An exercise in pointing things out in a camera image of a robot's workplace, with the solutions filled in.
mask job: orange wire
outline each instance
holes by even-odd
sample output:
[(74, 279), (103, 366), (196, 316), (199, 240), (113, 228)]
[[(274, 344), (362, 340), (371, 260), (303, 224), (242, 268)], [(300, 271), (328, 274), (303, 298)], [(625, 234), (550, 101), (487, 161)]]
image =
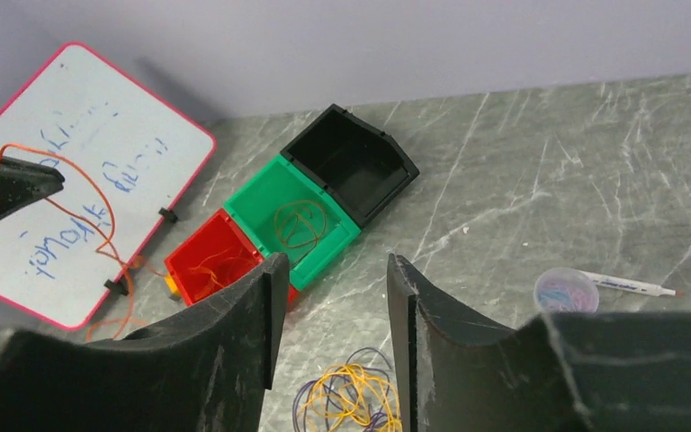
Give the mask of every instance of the orange wire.
[[(317, 208), (321, 214), (322, 214), (322, 229), (321, 232), (317, 232), (314, 226), (306, 220), (305, 216), (303, 215), (303, 212), (306, 211), (309, 215), (309, 218), (313, 219), (314, 213), (311, 211), (311, 208), (309, 206), (313, 206)], [(287, 214), (287, 217), (284, 218), (283, 222), (279, 222), (280, 215), (283, 213), (283, 210), (288, 208), (288, 207), (293, 207), (293, 209)], [(287, 237), (284, 236), (284, 229), (288, 225), (288, 222), (290, 222), (290, 219), (294, 218), (294, 224), (292, 225), (292, 228), (290, 229), (290, 233), (287, 235)], [(279, 239), (280, 243), (282, 243), (282, 246), (287, 248), (287, 249), (297, 249), (297, 248), (303, 248), (307, 245), (311, 245), (309, 250), (307, 250), (305, 253), (303, 253), (301, 256), (298, 257), (295, 261), (293, 261), (290, 266), (295, 267), (303, 258), (305, 258), (308, 254), (311, 253), (312, 250), (314, 250), (318, 245), (319, 241), (324, 238), (325, 234), (327, 233), (327, 212), (324, 210), (324, 207), (322, 207), (318, 202), (314, 202), (312, 200), (300, 200), (300, 201), (295, 201), (295, 202), (288, 202), (282, 206), (280, 206), (276, 212), (274, 213), (274, 231), (276, 233), (276, 237)], [(306, 225), (306, 227), (309, 229), (311, 232), (311, 239), (303, 241), (297, 245), (291, 245), (290, 244), (290, 239), (292, 236), (295, 235), (295, 233), (298, 230), (298, 225), (302, 223)]]
[[(104, 232), (99, 227), (96, 226), (96, 224), (92, 223), (89, 219), (71, 212), (70, 210), (62, 207), (61, 205), (59, 205), (57, 202), (50, 199), (49, 197), (44, 198), (47, 202), (49, 202), (51, 205), (58, 208), (59, 210), (63, 211), (64, 213), (90, 225), (91, 227), (93, 227), (96, 230), (96, 232), (99, 233), (99, 235), (102, 236), (102, 238), (104, 239), (104, 242), (94, 252), (115, 260), (115, 262), (121, 266), (122, 272), (123, 272), (123, 277), (125, 277), (126, 283), (129, 286), (129, 295), (128, 295), (129, 301), (128, 301), (128, 309), (126, 310), (126, 315), (121, 319), (106, 319), (103, 321), (96, 322), (95, 324), (90, 326), (88, 328), (88, 330), (86, 331), (86, 335), (85, 335), (86, 342), (88, 342), (92, 339), (92, 335), (94, 334), (94, 332), (98, 328), (105, 326), (105, 325), (108, 325), (108, 324), (114, 324), (114, 323), (118, 323), (118, 322), (121, 323), (118, 330), (115, 332), (114, 335), (112, 335), (113, 339), (118, 337), (123, 332), (123, 330), (126, 328), (126, 325), (129, 322), (137, 321), (138, 323), (144, 323), (144, 325), (147, 325), (147, 323), (145, 321), (142, 321), (141, 319), (132, 318), (133, 306), (134, 306), (134, 295), (133, 295), (134, 283), (133, 283), (133, 279), (130, 276), (129, 269), (145, 266), (148, 270), (150, 270), (155, 275), (158, 275), (161, 277), (165, 277), (165, 275), (161, 274), (157, 270), (155, 270), (155, 268), (152, 267), (152, 265), (150, 265), (149, 262), (147, 261), (147, 259), (143, 256), (135, 256), (131, 260), (130, 264), (126, 264), (122, 261), (121, 255), (118, 253), (118, 249), (112, 243), (112, 236), (115, 235), (115, 227), (116, 227), (115, 215), (112, 212), (112, 205), (110, 204), (110, 201), (107, 200), (107, 196), (104, 195), (104, 192), (102, 192), (102, 189), (96, 184), (96, 182), (91, 178), (91, 176), (89, 176), (83, 170), (83, 168), (76, 165), (71, 160), (67, 159), (66, 157), (62, 157), (62, 156), (56, 155), (54, 153), (49, 153), (48, 151), (38, 150), (36, 148), (30, 148), (30, 147), (27, 147), (27, 146), (24, 146), (21, 144), (15, 144), (15, 143), (10, 142), (10, 143), (5, 144), (3, 147), (1, 147), (1, 149), (0, 149), (0, 163), (1, 163), (2, 159), (4, 158), (4, 152), (8, 148), (15, 148), (15, 149), (18, 148), (20, 150), (27, 151), (29, 153), (34, 153), (37, 155), (47, 156), (49, 158), (59, 159), (62, 162), (65, 162), (66, 164), (70, 165), (71, 167), (73, 167), (78, 172), (78, 174), (83, 176), (86, 179), (86, 181), (88, 181), (88, 183), (95, 189), (95, 191), (99, 194), (99, 196), (102, 197), (102, 201), (104, 201), (104, 205), (107, 207), (107, 211), (110, 213), (111, 228), (110, 228), (110, 235), (107, 236), (106, 234), (104, 234)], [(110, 245), (110, 249), (112, 249), (112, 254), (102, 250), (107, 245)]]
[(232, 280), (230, 271), (231, 270), (237, 270), (237, 268), (235, 266), (235, 263), (237, 261), (245, 261), (247, 264), (249, 264), (248, 269), (243, 272), (243, 275), (245, 273), (247, 273), (250, 269), (252, 269), (253, 267), (256, 266), (256, 263), (253, 262), (250, 258), (248, 258), (246, 256), (241, 256), (242, 249), (240, 249), (238, 251), (237, 256), (234, 256), (234, 257), (233, 256), (227, 256), (226, 258), (220, 260), (216, 265), (211, 265), (211, 267), (214, 267), (217, 269), (216, 271), (218, 271), (218, 269), (226, 267), (227, 272), (224, 275), (225, 277), (223, 278), (224, 281), (226, 281), (226, 282), (225, 283), (220, 282), (219, 277), (216, 274), (216, 272), (213, 270), (210, 270), (210, 268), (208, 268), (208, 266), (206, 266), (205, 263), (208, 262), (209, 260), (213, 259), (213, 258), (221, 257), (229, 251), (230, 251), (230, 249), (224, 249), (223, 251), (219, 252), (218, 254), (213, 254), (213, 255), (207, 256), (201, 261), (201, 263), (199, 265), (196, 265), (196, 266), (191, 267), (189, 269), (192, 273), (207, 274), (210, 276), (210, 279), (211, 279), (211, 284), (206, 285), (203, 290), (201, 290), (197, 294), (195, 294), (195, 296), (194, 296), (195, 299), (197, 299), (197, 300), (202, 299), (202, 298), (210, 295), (211, 292), (222, 290), (222, 289), (226, 288), (228, 285), (231, 285), (234, 282), (234, 280)]

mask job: black box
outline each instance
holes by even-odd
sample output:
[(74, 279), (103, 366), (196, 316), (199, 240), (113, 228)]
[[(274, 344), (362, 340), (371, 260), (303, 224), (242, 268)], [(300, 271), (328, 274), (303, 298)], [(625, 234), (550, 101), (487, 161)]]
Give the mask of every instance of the black box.
[(393, 137), (335, 104), (280, 153), (360, 228), (419, 176)]

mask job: marble countertop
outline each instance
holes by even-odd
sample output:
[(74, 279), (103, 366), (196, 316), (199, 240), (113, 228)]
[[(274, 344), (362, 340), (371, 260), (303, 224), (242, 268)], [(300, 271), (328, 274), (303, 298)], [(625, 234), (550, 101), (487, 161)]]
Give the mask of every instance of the marble countertop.
[[(391, 134), (420, 177), (288, 315), (260, 430), (291, 430), (297, 389), (359, 347), (392, 354), (391, 252), (512, 327), (535, 315), (534, 281), (555, 266), (686, 294), (600, 289), (601, 311), (691, 311), (691, 76), (348, 108)], [(208, 125), (219, 150), (175, 208), (182, 221), (159, 232), (145, 255), (162, 261), (318, 113)], [(153, 322), (184, 307), (162, 279), (136, 280), (136, 318)], [(98, 316), (125, 311), (119, 299)]]

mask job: white marker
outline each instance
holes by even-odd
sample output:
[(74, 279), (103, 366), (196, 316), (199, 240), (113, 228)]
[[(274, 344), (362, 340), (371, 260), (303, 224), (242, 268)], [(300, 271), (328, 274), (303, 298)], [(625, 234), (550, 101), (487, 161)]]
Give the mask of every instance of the white marker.
[(656, 285), (655, 283), (633, 281), (630, 279), (623, 279), (621, 277), (608, 276), (607, 274), (597, 274), (585, 271), (581, 271), (581, 273), (587, 275), (589, 279), (592, 279), (592, 282), (597, 285), (607, 288), (615, 288), (616, 290), (621, 291), (628, 291), (630, 293), (652, 295), (655, 297), (660, 295), (674, 295), (677, 297), (685, 295), (683, 292), (670, 290), (660, 285)]

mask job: clear plastic cup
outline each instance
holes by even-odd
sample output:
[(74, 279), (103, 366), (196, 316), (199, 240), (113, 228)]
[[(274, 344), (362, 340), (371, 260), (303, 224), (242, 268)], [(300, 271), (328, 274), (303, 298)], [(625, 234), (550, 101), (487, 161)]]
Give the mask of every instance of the clear plastic cup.
[(536, 306), (546, 312), (596, 312), (600, 293), (588, 276), (572, 268), (551, 268), (536, 279)]

